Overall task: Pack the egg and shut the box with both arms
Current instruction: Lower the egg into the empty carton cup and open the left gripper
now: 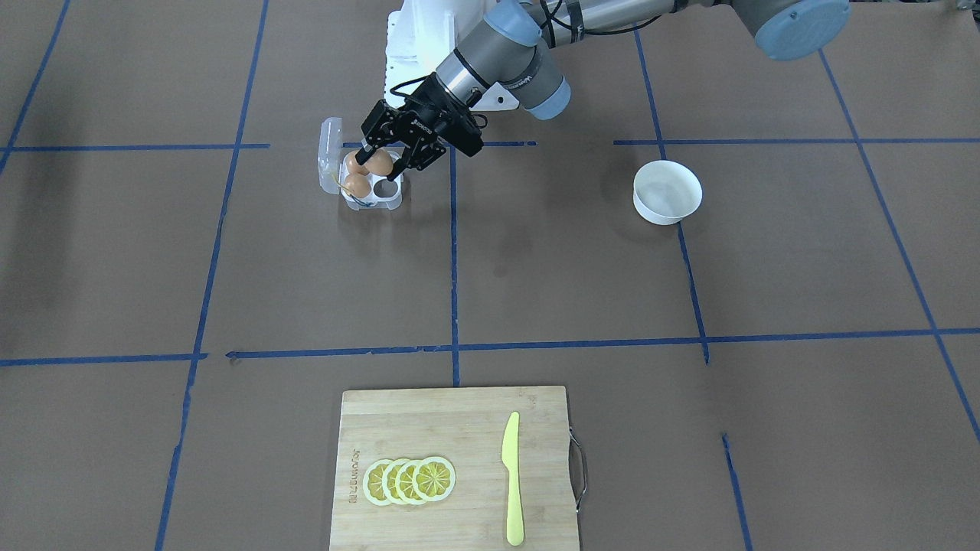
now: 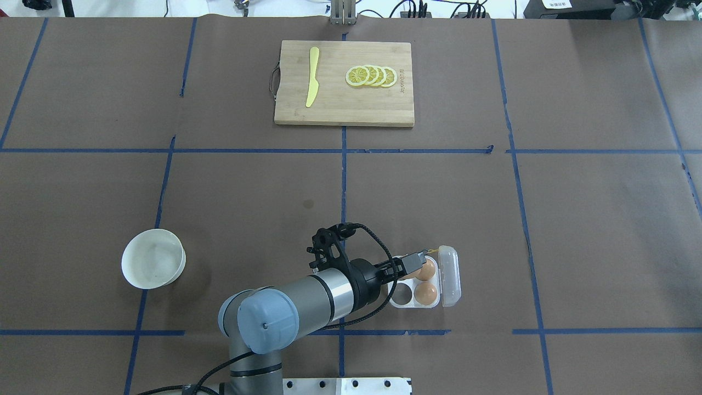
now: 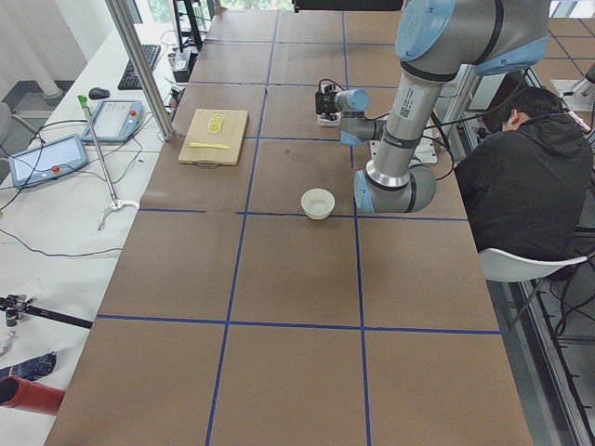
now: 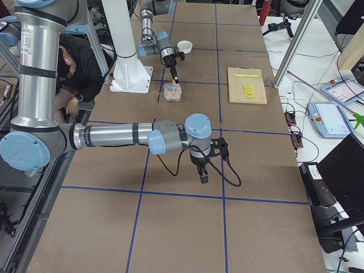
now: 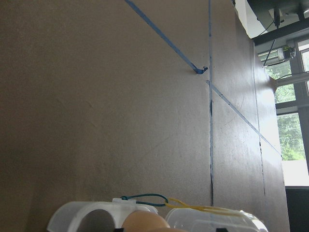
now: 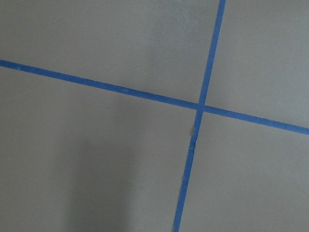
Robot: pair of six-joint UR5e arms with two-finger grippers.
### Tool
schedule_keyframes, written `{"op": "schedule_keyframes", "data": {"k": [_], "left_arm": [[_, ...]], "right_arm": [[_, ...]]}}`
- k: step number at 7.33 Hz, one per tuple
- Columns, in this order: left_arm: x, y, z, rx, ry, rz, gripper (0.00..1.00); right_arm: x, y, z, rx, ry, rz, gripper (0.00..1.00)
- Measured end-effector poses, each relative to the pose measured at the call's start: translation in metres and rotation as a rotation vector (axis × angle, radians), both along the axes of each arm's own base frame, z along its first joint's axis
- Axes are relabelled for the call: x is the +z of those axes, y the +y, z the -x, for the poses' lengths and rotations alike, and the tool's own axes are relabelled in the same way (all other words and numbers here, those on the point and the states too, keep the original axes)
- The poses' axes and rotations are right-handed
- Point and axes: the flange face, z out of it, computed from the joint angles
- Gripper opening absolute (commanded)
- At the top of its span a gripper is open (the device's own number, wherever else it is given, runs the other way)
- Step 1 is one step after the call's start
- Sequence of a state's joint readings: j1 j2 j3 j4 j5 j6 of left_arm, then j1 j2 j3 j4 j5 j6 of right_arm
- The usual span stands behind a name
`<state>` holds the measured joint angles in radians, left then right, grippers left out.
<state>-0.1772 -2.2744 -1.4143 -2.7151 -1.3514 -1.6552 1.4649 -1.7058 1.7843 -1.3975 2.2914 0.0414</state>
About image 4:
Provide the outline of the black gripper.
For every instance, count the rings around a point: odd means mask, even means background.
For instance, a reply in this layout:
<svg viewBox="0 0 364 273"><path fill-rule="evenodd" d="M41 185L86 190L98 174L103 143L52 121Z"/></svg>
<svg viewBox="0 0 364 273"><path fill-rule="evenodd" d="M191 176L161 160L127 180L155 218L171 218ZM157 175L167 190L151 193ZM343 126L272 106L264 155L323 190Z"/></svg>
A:
<svg viewBox="0 0 364 273"><path fill-rule="evenodd" d="M205 156L203 152L194 150L189 151L191 162L198 167L198 174L201 184L208 182L208 172L205 166L209 163L209 158Z"/></svg>
<svg viewBox="0 0 364 273"><path fill-rule="evenodd" d="M173 54L164 56L163 61L164 61L164 66L166 68L170 68L170 73L171 73L173 81L175 83L179 83L179 77L178 77L178 73L177 73L177 70L175 67L175 65L177 64L176 58L177 58L177 55L175 53L173 53Z"/></svg>

